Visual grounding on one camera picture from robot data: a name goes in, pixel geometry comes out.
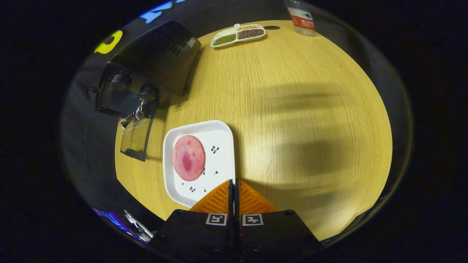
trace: white divided tray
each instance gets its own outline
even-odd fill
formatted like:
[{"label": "white divided tray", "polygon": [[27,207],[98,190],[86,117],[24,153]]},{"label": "white divided tray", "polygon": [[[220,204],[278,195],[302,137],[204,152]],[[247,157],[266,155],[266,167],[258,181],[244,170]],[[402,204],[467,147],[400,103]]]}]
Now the white divided tray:
[{"label": "white divided tray", "polygon": [[[182,179],[172,165],[172,151],[177,141],[185,135],[200,140],[206,157],[204,172],[191,182]],[[162,170],[168,195],[189,208],[226,180],[232,179],[235,183],[234,138],[231,129],[222,121],[211,120],[168,131],[162,145]]]},{"label": "white divided tray", "polygon": [[[248,27],[248,26],[256,26],[257,28],[254,28],[254,29],[261,29],[263,30],[263,34],[259,35],[259,36],[256,36],[256,37],[248,37],[248,38],[244,38],[244,39],[239,39],[239,32],[243,31],[242,28],[244,27]],[[224,44],[221,44],[221,45],[214,45],[214,42],[220,38],[220,37],[224,37],[224,36],[228,36],[228,35],[232,35],[232,34],[235,34],[235,40],[231,41],[231,42],[228,42],[228,43],[224,43]],[[262,38],[266,35],[266,31],[265,29],[261,26],[261,25],[258,25],[258,24],[250,24],[250,25],[243,25],[241,26],[240,24],[235,24],[233,28],[231,29],[227,29],[227,30],[223,30],[221,31],[220,33],[216,34],[214,37],[213,37],[213,40],[211,41],[211,47],[225,47],[225,46],[229,46],[229,45],[232,45],[236,42],[239,42],[239,41],[252,41],[252,40],[255,40],[255,39],[259,39],[259,38]]]}]

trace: grains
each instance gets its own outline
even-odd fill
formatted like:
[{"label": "grains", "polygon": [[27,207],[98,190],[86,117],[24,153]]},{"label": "grains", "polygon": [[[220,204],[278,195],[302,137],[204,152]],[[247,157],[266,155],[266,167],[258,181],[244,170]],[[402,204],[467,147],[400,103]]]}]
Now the grains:
[{"label": "grains", "polygon": [[249,30],[244,30],[240,31],[237,33],[237,36],[239,39],[245,39],[249,37],[258,37],[263,35],[264,31],[262,29],[249,29]]},{"label": "grains", "polygon": [[243,26],[243,27],[240,27],[239,30],[246,30],[246,29],[253,29],[253,28],[258,28],[258,26],[252,26],[252,25]]},{"label": "grains", "polygon": [[220,38],[216,39],[214,41],[213,45],[217,46],[217,45],[221,45],[221,44],[226,44],[226,43],[232,42],[234,40],[235,40],[235,34],[227,35],[227,36],[220,37]]}]

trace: round table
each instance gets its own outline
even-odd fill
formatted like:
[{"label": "round table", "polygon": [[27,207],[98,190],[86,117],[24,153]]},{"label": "round table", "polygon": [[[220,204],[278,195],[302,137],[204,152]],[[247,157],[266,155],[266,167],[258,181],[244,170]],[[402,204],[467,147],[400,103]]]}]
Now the round table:
[{"label": "round table", "polygon": [[318,240],[340,233],[373,206],[387,180],[392,136],[385,106],[364,71],[317,34],[303,36],[291,21],[252,42],[214,49],[199,38],[201,54],[187,95],[161,106],[146,161],[120,153],[121,184],[166,220],[188,209],[166,193],[162,142],[172,128],[221,120],[234,134],[236,177],[278,209],[293,209]]}]

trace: plastic water bottle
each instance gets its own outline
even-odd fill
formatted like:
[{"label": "plastic water bottle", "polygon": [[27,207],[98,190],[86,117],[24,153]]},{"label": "plastic water bottle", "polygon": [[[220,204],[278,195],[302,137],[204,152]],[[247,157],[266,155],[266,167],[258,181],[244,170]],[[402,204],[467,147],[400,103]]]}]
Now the plastic water bottle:
[{"label": "plastic water bottle", "polygon": [[315,24],[309,10],[299,0],[285,0],[294,29],[299,34],[315,36]]}]

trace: ham slice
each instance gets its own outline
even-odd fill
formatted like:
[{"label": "ham slice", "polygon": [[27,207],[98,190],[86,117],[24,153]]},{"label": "ham slice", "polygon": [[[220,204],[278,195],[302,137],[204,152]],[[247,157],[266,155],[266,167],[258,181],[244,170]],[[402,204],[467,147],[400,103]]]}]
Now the ham slice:
[{"label": "ham slice", "polygon": [[186,181],[199,178],[205,168],[205,150],[202,143],[191,135],[180,138],[172,152],[172,165],[177,174]]}]

